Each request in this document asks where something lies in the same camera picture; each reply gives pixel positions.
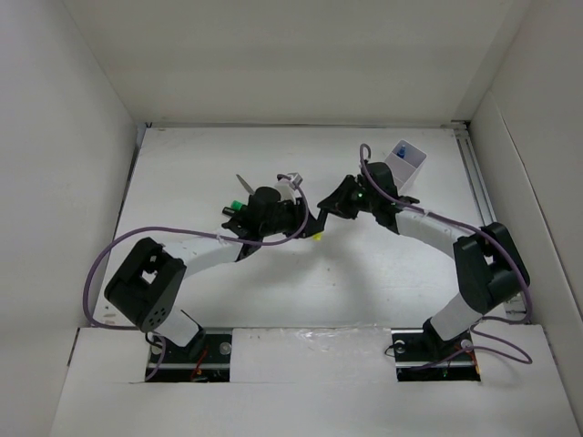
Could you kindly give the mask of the black handled scissors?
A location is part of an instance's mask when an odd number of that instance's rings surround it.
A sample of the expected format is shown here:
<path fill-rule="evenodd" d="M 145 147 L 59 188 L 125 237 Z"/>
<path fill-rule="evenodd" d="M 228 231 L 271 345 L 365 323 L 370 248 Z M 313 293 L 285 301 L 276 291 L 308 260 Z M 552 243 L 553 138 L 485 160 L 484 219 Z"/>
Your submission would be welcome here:
<path fill-rule="evenodd" d="M 240 174 L 237 174 L 236 178 L 248 194 L 254 194 L 254 188 L 252 188 L 251 185 Z"/>

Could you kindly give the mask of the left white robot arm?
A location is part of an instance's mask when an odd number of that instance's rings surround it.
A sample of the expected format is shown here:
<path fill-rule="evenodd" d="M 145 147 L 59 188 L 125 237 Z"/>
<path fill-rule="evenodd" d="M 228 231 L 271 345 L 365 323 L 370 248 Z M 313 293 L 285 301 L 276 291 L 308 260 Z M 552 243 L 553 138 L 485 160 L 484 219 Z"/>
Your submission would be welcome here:
<path fill-rule="evenodd" d="M 221 264 L 242 261 L 282 234 L 305 239 L 323 232 L 327 213 L 314 216 L 303 198 L 284 198 L 276 188 L 260 187 L 246 203 L 234 202 L 223 213 L 219 235 L 168 245 L 139 240 L 105 287 L 105 297 L 136 328 L 162 335 L 184 361 L 197 359 L 206 331 L 174 304 L 184 279 Z"/>

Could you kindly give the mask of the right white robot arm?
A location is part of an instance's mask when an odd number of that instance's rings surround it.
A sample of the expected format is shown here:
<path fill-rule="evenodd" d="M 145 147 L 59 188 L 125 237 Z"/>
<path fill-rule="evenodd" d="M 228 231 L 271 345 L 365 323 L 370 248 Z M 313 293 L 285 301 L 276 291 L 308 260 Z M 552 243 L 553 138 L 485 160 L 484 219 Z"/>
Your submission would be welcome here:
<path fill-rule="evenodd" d="M 364 162 L 361 173 L 346 176 L 318 208 L 341 219 L 371 214 L 394 234 L 439 250 L 455 263 L 458 292 L 423 325 L 415 345 L 434 359 L 450 352 L 460 336 L 495 307 L 527 293 L 530 278 L 509 230 L 498 222 L 476 228 L 418 206 L 401 196 L 391 169 L 383 162 Z"/>

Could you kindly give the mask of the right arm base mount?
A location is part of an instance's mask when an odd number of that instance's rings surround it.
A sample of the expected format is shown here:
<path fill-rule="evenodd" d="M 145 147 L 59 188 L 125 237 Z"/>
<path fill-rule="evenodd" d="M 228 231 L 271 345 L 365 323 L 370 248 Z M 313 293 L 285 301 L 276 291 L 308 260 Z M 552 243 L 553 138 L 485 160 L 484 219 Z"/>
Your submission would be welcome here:
<path fill-rule="evenodd" d="M 422 329 L 393 329 L 385 354 L 394 359 L 399 382 L 481 381 L 477 359 L 464 347 L 473 345 L 469 331 L 453 340 L 429 343 Z"/>

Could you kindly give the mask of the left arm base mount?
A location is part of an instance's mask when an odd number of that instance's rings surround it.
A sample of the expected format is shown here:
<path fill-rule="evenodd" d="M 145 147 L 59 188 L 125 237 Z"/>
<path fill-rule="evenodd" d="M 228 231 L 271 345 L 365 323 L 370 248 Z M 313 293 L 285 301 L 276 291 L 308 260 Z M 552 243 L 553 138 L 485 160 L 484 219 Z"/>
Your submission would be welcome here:
<path fill-rule="evenodd" d="M 232 334 L 232 329 L 204 330 L 197 334 L 192 350 L 146 334 L 145 382 L 229 382 Z"/>

